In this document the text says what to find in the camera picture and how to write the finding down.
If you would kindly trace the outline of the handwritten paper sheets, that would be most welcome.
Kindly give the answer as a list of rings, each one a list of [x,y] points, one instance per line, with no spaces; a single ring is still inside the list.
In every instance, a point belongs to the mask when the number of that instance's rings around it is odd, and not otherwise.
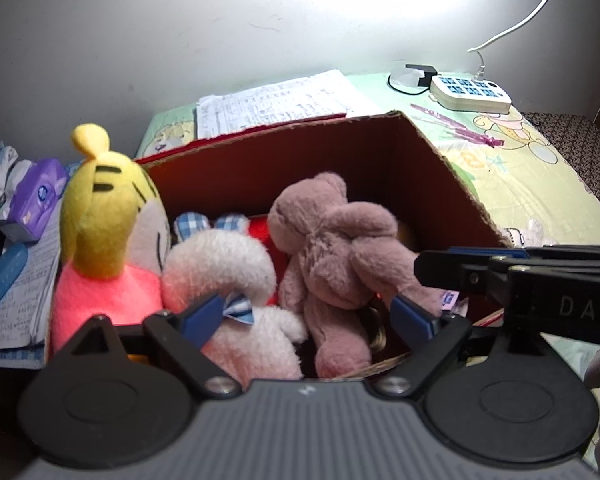
[[[0,301],[0,351],[40,344],[48,316],[60,255],[61,203],[50,215],[40,240],[28,247],[28,260]]]

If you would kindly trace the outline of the brown plush bear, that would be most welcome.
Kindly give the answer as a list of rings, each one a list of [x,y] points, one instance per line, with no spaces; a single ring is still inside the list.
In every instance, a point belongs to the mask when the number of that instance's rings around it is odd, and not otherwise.
[[[268,213],[268,232],[290,260],[279,304],[303,318],[321,378],[347,375],[372,362],[358,309],[396,295],[426,312],[442,312],[440,289],[415,278],[416,255],[398,239],[398,222],[383,206],[351,202],[347,185],[323,172],[287,186]]]

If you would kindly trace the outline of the white power strip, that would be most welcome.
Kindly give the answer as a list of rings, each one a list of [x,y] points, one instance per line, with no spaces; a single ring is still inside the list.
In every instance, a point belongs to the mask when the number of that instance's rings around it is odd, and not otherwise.
[[[512,106],[510,96],[490,80],[436,75],[429,90],[443,107],[456,112],[507,114]]]

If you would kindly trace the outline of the brown patterned chair cushion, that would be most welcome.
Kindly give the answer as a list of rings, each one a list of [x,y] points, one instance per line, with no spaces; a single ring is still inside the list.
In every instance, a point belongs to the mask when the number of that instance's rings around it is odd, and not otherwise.
[[[600,129],[584,116],[524,113],[600,201]]]

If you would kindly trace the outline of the pink plush bunny checkered ears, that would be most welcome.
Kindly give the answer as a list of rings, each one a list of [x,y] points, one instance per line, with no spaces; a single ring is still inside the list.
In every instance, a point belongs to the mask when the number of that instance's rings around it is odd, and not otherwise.
[[[216,292],[224,300],[221,323],[201,352],[243,387],[255,379],[301,379],[296,347],[308,330],[299,315],[268,302],[276,291],[274,263],[249,234],[250,220],[242,214],[184,220],[187,228],[175,221],[178,244],[162,271],[163,307],[181,313]]]

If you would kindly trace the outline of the blue glasses case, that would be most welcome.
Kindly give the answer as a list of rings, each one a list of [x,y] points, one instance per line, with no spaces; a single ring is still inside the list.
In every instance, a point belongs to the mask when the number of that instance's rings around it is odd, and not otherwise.
[[[28,261],[28,248],[17,243],[0,256],[0,301],[15,283]]]

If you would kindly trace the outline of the purple tissue pack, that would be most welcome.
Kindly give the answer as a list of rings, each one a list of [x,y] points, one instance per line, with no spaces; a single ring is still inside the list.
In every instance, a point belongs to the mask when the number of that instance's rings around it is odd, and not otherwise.
[[[6,203],[1,230],[13,243],[35,243],[59,203],[69,176],[57,158],[32,162]]]

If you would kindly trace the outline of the yellow tiger plush toy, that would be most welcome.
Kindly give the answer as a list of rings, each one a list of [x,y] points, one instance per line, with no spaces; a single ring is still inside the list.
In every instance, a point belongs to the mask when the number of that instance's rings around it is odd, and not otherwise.
[[[145,169],[113,151],[99,125],[77,126],[71,140],[83,162],[61,204],[50,353],[95,315],[135,325],[161,310],[161,275],[171,248],[168,217]]]

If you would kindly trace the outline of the red cardboard box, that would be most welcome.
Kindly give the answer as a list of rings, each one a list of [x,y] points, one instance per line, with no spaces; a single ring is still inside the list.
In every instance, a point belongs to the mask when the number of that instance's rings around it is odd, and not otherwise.
[[[498,232],[451,163],[399,113],[309,120],[196,141],[140,160],[175,218],[238,212],[265,216],[283,190],[333,172],[351,202],[383,206],[398,222],[398,239],[417,256],[455,246],[502,247]],[[289,256],[274,245],[278,286]]]

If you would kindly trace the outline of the black charger plug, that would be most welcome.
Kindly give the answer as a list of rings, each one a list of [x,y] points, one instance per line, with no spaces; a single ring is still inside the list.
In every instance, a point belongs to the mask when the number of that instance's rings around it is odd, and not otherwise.
[[[405,85],[412,88],[429,88],[438,71],[431,65],[406,64]]]

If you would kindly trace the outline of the yellow cartoon baby blanket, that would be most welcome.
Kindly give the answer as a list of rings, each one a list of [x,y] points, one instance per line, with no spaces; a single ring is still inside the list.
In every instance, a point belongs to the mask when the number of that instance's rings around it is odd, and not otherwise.
[[[402,96],[376,75],[347,78],[360,92],[352,112],[260,127],[402,114],[451,163],[504,237],[510,229],[524,229],[536,221],[554,242],[600,244],[600,201],[562,154],[516,110],[504,118],[452,112],[430,96]],[[137,158],[205,141],[196,135],[198,101],[152,118]]]

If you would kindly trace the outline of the stack of printed papers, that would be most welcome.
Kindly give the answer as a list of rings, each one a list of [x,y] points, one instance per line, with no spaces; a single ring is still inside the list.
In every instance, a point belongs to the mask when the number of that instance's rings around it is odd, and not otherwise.
[[[244,91],[205,96],[196,106],[199,140],[260,126],[345,115],[360,102],[360,92],[340,70],[289,79]]]

